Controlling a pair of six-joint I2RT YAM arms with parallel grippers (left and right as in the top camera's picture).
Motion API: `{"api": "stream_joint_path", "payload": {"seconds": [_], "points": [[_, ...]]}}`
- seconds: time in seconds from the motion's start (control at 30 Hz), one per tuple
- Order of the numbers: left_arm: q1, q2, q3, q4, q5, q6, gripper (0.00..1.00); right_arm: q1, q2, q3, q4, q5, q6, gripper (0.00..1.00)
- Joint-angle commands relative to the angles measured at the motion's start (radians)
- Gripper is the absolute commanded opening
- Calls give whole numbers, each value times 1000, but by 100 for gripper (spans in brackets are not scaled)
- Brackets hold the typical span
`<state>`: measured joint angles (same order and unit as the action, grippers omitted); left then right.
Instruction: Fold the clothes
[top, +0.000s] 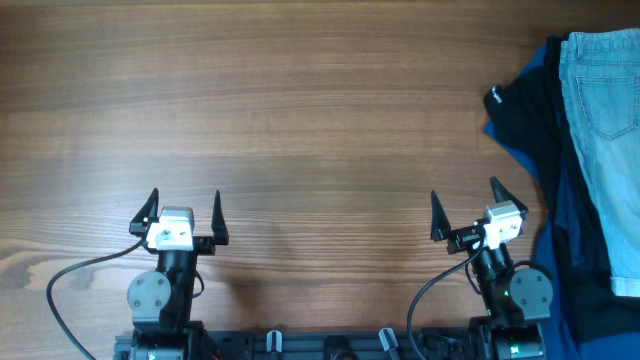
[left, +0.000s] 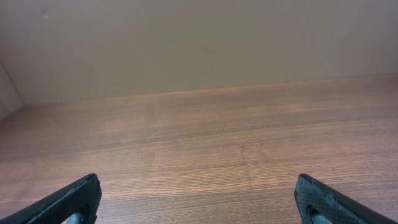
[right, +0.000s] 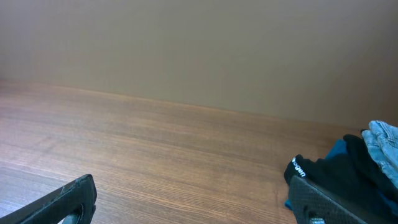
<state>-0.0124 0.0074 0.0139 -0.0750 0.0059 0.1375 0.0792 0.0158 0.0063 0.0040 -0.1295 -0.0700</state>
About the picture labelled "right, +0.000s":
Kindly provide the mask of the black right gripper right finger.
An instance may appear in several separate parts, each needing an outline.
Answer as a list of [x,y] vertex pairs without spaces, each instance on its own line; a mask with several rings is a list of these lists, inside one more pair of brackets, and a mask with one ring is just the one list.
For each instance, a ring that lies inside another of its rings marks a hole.
[[309,180],[293,176],[289,200],[298,224],[367,224],[370,216],[352,203],[317,186]]

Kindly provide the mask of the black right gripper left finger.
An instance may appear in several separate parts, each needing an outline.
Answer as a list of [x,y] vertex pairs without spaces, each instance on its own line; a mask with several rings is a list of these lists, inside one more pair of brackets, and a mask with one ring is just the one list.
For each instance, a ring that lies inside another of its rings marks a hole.
[[96,199],[93,176],[85,174],[2,217],[1,224],[90,224]]

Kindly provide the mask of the light blue denim shorts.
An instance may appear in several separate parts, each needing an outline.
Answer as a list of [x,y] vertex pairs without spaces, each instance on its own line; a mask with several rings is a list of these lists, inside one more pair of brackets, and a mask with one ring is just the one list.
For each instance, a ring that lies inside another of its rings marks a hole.
[[397,187],[397,127],[374,120],[361,134],[372,160]]

